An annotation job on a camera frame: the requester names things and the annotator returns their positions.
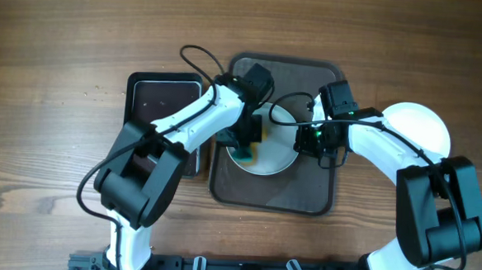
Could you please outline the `white plate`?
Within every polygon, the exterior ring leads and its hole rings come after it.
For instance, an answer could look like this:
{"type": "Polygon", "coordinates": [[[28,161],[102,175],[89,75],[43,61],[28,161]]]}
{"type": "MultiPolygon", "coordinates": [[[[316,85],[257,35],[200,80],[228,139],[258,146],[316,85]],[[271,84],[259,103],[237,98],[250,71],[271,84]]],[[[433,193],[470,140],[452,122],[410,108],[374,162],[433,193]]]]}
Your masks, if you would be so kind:
{"type": "Polygon", "coordinates": [[[265,103],[254,114],[262,117],[264,136],[261,143],[254,143],[252,149],[254,158],[247,162],[233,158],[233,147],[227,147],[231,160],[243,171],[258,176],[273,175],[289,168],[298,157],[293,150],[296,127],[279,126],[269,120],[268,112],[272,104],[265,103]]]}
{"type": "Polygon", "coordinates": [[[448,157],[451,138],[444,121],[430,108],[416,102],[395,103],[383,111],[386,120],[402,135],[436,154],[448,157]]]}

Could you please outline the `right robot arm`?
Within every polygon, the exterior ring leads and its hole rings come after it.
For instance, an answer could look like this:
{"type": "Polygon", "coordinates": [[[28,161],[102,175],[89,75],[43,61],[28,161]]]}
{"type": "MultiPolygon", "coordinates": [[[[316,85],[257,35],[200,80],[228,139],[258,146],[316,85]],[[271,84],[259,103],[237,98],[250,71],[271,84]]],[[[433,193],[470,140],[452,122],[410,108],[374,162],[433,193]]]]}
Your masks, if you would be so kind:
{"type": "Polygon", "coordinates": [[[433,112],[413,113],[401,126],[386,112],[314,109],[296,128],[294,149],[322,159],[343,148],[375,165],[396,187],[396,236],[364,255],[357,270],[465,270],[482,250],[482,195],[474,164],[433,149],[448,139],[433,112]]]}

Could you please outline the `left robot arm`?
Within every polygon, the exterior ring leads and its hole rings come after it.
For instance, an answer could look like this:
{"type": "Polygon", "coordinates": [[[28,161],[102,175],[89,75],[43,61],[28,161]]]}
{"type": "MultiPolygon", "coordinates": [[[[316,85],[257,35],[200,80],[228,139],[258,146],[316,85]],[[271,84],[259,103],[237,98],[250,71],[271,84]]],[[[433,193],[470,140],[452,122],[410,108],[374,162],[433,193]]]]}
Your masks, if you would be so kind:
{"type": "Polygon", "coordinates": [[[149,263],[152,226],[171,204],[191,153],[216,134],[240,149],[259,142],[262,120],[255,111],[274,90],[271,83],[218,79],[169,116],[121,127],[110,153],[90,172],[114,229],[109,268],[142,270],[149,263]]]}

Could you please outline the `green yellow sponge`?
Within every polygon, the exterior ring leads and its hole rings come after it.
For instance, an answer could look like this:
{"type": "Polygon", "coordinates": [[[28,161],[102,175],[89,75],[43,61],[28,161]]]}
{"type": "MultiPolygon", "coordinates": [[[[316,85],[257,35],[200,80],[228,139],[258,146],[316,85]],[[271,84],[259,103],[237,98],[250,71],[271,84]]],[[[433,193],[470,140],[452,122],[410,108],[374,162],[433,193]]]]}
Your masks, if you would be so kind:
{"type": "Polygon", "coordinates": [[[244,127],[234,132],[237,141],[231,152],[233,160],[251,163],[257,157],[256,148],[267,139],[267,131],[262,124],[244,127]]]}

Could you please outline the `white plate top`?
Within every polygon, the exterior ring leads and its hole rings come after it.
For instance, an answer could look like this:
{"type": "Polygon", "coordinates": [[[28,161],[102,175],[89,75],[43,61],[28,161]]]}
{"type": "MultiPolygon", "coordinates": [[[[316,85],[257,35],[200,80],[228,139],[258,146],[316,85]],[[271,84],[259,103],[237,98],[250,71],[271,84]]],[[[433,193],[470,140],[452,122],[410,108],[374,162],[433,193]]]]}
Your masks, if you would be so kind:
{"type": "Polygon", "coordinates": [[[254,143],[252,149],[254,158],[247,162],[233,158],[233,147],[227,147],[231,160],[243,171],[258,176],[273,175],[289,168],[298,157],[293,150],[296,127],[279,126],[269,120],[268,112],[272,104],[265,103],[254,114],[262,117],[264,136],[261,143],[254,143]]]}

